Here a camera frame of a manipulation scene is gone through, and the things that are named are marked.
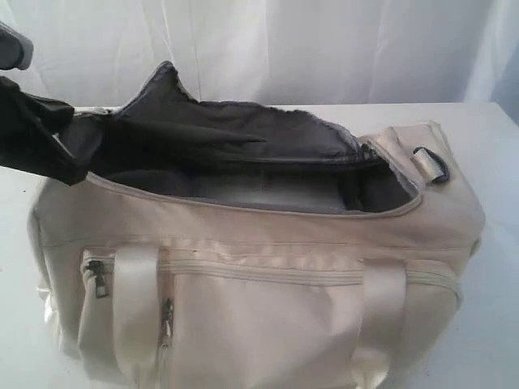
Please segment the beige duffel bag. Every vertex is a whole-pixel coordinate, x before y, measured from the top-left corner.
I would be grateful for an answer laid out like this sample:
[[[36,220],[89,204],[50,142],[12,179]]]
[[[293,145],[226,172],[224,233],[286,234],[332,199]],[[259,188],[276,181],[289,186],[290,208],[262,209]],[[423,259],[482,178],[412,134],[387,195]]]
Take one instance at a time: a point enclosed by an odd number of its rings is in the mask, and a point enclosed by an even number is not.
[[[132,388],[377,388],[461,304],[483,210],[440,128],[353,136],[301,110],[192,98],[168,62],[54,138],[87,170],[29,217],[45,320]],[[340,213],[193,195],[204,176],[337,181]]]

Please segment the white backdrop curtain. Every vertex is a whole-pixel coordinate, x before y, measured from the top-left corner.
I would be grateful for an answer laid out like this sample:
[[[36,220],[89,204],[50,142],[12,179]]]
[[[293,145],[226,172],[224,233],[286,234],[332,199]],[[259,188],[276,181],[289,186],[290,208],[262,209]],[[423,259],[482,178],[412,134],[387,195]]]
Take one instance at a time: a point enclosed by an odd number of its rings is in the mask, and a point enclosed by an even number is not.
[[[4,1],[27,92],[126,103],[164,61],[200,100],[494,101],[518,115],[515,1]]]

